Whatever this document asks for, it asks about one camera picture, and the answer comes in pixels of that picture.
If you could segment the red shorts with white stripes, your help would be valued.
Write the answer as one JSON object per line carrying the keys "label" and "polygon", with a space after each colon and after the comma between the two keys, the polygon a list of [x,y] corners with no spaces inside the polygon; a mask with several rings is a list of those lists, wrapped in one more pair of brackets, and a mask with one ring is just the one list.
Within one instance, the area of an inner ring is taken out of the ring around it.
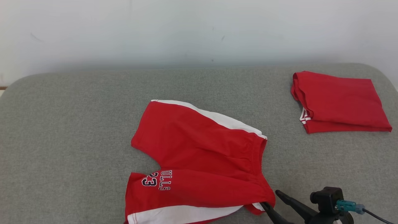
{"label": "red shorts with white stripes", "polygon": [[262,173],[267,137],[229,116],[176,100],[152,100],[131,146],[160,166],[131,173],[125,224],[208,224],[240,208],[254,215],[275,195]]}

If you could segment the red white jersey shirt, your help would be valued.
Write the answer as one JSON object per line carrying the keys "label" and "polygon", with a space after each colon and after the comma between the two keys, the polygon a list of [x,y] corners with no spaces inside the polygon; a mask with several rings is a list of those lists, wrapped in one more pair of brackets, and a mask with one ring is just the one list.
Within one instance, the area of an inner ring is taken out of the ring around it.
{"label": "red white jersey shirt", "polygon": [[300,122],[308,134],[392,131],[371,79],[302,71],[292,81],[290,93],[303,107]]}

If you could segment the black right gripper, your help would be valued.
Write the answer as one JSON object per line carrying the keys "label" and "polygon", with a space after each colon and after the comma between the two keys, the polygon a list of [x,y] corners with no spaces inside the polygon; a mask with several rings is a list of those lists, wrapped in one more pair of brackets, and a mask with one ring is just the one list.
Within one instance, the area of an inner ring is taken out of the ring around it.
{"label": "black right gripper", "polygon": [[[349,212],[341,212],[332,216],[324,215],[287,194],[284,194],[280,190],[276,190],[275,194],[286,205],[293,208],[293,210],[304,220],[305,224],[354,224],[354,219]],[[273,224],[294,224],[283,218],[268,202],[261,202],[260,205],[263,207]]]}

